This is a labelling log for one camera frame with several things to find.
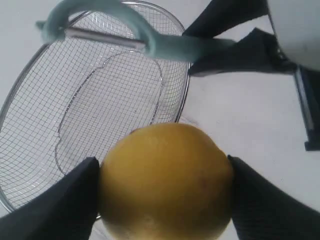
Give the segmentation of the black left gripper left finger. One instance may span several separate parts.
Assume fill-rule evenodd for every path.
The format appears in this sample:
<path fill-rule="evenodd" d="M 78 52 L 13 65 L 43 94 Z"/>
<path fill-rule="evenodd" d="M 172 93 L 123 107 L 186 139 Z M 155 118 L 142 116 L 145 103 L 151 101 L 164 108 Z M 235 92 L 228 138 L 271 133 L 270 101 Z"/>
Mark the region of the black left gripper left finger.
<path fill-rule="evenodd" d="M 98 214 L 99 162 L 84 159 L 47 191 L 0 219 L 2 240 L 87 240 Z"/>

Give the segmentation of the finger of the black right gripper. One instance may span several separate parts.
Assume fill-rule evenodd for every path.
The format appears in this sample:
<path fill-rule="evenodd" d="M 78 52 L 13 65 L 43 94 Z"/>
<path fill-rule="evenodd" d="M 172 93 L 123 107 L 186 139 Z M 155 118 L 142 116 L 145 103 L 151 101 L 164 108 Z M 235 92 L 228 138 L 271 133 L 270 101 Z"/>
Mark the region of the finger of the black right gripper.
<path fill-rule="evenodd" d="M 276 37 L 254 28 L 227 49 L 197 60 L 188 74 L 196 77 L 235 72 L 290 75 L 296 70 L 297 65 L 282 53 Z"/>
<path fill-rule="evenodd" d="M 212 0 L 183 35 L 210 39 L 268 13 L 265 0 Z"/>

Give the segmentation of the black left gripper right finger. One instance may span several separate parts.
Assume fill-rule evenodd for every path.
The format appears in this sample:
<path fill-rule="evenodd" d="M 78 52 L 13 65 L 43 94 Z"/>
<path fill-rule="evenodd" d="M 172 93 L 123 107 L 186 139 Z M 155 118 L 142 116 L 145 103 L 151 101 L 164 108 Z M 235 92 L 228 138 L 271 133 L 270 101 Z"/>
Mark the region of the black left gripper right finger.
<path fill-rule="evenodd" d="M 318 240 L 320 213 L 286 194 L 238 157 L 231 218 L 240 240 Z"/>

